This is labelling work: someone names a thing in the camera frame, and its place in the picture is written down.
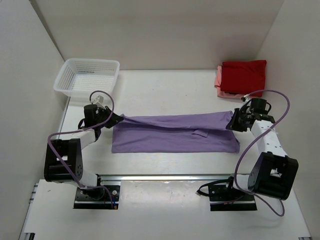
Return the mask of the purple t shirt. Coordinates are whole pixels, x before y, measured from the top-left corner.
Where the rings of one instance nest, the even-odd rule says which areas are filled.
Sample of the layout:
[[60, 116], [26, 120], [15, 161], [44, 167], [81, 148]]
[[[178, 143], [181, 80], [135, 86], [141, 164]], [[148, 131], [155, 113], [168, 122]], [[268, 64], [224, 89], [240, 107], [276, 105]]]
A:
[[226, 126], [232, 111], [124, 116], [113, 128], [113, 153], [238, 153], [240, 142]]

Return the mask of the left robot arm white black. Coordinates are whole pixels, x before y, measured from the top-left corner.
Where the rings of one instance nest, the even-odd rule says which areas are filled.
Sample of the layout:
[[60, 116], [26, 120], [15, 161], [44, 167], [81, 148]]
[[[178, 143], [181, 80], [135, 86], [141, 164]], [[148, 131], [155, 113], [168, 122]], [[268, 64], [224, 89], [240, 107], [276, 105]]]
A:
[[124, 118], [103, 104], [99, 95], [83, 107], [84, 118], [78, 124], [78, 130], [72, 131], [70, 139], [50, 139], [47, 144], [44, 179], [48, 182], [77, 184], [80, 189], [99, 187], [100, 176], [84, 169], [82, 151], [95, 143], [102, 128], [111, 129]]

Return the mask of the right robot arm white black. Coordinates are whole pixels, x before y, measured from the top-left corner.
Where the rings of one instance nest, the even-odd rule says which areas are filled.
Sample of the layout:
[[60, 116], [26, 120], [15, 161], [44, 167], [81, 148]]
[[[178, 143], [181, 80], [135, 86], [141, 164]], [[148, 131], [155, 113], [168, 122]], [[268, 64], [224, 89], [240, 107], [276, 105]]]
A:
[[252, 98], [234, 110], [226, 129], [238, 132], [250, 130], [258, 138], [255, 144], [259, 157], [250, 174], [232, 174], [227, 179], [206, 183], [208, 192], [199, 188], [198, 195], [223, 203], [231, 203], [253, 194], [278, 200], [289, 197], [299, 164], [284, 151], [272, 128], [275, 120], [269, 114], [271, 108], [265, 99]]

